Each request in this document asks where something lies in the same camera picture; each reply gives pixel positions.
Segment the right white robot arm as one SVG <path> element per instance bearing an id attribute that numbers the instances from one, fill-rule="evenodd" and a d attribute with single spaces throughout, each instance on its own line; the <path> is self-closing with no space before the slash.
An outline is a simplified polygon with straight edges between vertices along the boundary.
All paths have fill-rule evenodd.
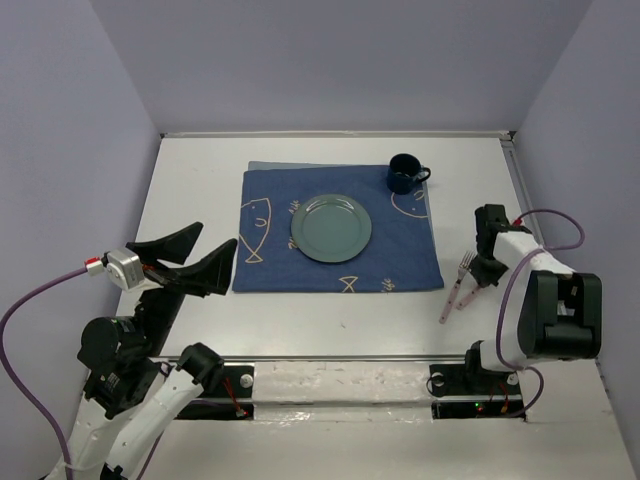
<path id="1" fill-rule="evenodd" d="M 464 256 L 439 321 L 490 287 L 501 292 L 495 329 L 474 342 L 461 365 L 433 365 L 436 397 L 473 395 L 539 363 L 595 358 L 601 349 L 602 281 L 560 262 L 504 206 L 476 209 L 476 250 Z"/>

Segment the pink handled fork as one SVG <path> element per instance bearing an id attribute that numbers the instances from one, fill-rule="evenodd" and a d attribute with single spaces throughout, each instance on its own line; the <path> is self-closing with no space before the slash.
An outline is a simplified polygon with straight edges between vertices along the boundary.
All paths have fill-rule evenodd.
<path id="1" fill-rule="evenodd" d="M 463 258 L 461 259 L 458 267 L 457 267 L 457 277 L 456 280 L 451 287 L 444 308 L 441 312 L 439 323 L 445 324 L 449 318 L 449 315 L 453 309 L 454 303 L 457 299 L 462 281 L 470 270 L 470 266 L 472 261 L 477 257 L 477 253 L 475 251 L 467 251 Z"/>

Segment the blue embroidered cloth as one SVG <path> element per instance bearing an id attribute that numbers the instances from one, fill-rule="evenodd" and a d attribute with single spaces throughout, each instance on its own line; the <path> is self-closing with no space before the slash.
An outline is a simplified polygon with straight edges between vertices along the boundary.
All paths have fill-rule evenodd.
<path id="1" fill-rule="evenodd" d="M 443 288 L 428 185 L 405 195 L 384 165 L 243 176 L 236 293 L 398 293 Z"/>

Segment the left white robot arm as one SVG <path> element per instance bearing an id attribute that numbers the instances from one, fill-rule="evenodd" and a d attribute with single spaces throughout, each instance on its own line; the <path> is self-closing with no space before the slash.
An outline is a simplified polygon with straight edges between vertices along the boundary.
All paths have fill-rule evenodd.
<path id="1" fill-rule="evenodd" d="M 200 261 L 186 260 L 200 222 L 86 261 L 85 273 L 108 275 L 141 296 L 130 316 L 98 317 L 81 335 L 78 360 L 88 369 L 75 424 L 51 479 L 128 479 L 143 454 L 200 394 L 215 392 L 224 360 L 195 343 L 184 348 L 158 389 L 159 354 L 188 296 L 225 295 L 238 242 L 230 239 Z"/>

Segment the teal ceramic plate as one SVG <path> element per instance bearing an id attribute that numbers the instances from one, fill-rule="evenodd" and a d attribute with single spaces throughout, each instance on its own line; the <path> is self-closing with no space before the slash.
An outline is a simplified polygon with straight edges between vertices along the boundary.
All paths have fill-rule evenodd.
<path id="1" fill-rule="evenodd" d="M 303 203 L 291 220 L 291 239 L 306 257 L 327 264 L 356 258 L 368 246 L 371 217 L 356 200 L 323 194 Z"/>

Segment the dark blue mug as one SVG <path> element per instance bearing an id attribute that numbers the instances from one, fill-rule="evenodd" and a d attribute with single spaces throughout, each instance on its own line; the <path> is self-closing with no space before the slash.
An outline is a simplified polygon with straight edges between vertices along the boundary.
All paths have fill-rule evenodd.
<path id="1" fill-rule="evenodd" d="M 431 177 L 431 169 L 408 153 L 393 156 L 389 162 L 386 184 L 388 189 L 398 195 L 406 195 Z"/>

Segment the pink handled spoon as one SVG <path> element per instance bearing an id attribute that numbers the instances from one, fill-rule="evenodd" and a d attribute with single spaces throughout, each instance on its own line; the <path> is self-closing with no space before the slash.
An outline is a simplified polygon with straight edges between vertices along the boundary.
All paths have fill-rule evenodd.
<path id="1" fill-rule="evenodd" d="M 468 294 L 466 294 L 455 306 L 457 310 L 464 310 L 468 305 L 470 305 L 477 297 L 478 294 L 483 290 L 480 285 L 476 285 Z"/>

